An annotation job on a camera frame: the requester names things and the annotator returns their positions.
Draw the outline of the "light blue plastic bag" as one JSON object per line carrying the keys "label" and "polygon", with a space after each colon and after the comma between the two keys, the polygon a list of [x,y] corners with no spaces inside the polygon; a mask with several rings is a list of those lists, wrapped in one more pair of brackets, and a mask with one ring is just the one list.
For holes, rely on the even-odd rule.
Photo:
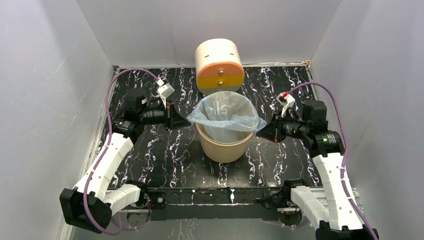
{"label": "light blue plastic bag", "polygon": [[202,98],[187,120],[203,126],[212,140],[226,144],[239,142],[267,125],[252,102],[233,91],[219,91]]}

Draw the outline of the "beige round trash bin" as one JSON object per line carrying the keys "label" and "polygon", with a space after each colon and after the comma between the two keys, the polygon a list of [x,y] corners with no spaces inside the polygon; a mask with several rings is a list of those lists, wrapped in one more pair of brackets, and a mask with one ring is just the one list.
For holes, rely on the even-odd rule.
{"label": "beige round trash bin", "polygon": [[233,143],[222,143],[209,137],[201,124],[195,124],[200,136],[200,144],[208,158],[217,163],[232,163],[238,160],[248,149],[249,143],[254,136],[253,132],[243,132],[243,138]]}

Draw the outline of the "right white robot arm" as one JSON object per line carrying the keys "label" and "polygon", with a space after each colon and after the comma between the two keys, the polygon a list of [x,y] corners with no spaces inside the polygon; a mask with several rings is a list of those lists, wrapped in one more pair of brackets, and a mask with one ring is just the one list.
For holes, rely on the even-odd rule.
{"label": "right white robot arm", "polygon": [[295,100],[280,101],[282,110],[257,136],[282,142],[300,139],[308,149],[321,177],[326,204],[314,195],[302,179],[286,180],[277,197],[288,207],[298,207],[315,230],[317,240],[377,240],[378,231],[364,219],[355,200],[346,168],[345,147],[341,135],[328,129],[327,107],[319,100],[302,103],[302,115],[292,117]]}

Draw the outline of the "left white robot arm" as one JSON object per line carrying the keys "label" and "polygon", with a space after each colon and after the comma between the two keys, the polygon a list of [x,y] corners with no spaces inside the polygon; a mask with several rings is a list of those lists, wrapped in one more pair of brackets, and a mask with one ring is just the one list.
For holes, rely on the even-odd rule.
{"label": "left white robot arm", "polygon": [[108,117],[109,133],[98,156],[73,188],[65,188],[59,201],[68,225],[97,234],[106,233],[112,218],[127,206],[145,208],[152,204],[146,184],[126,181],[108,191],[112,178],[127,153],[133,149],[146,126],[162,125],[167,131],[189,127],[170,99],[172,90],[148,100],[142,89],[128,92],[115,117]]}

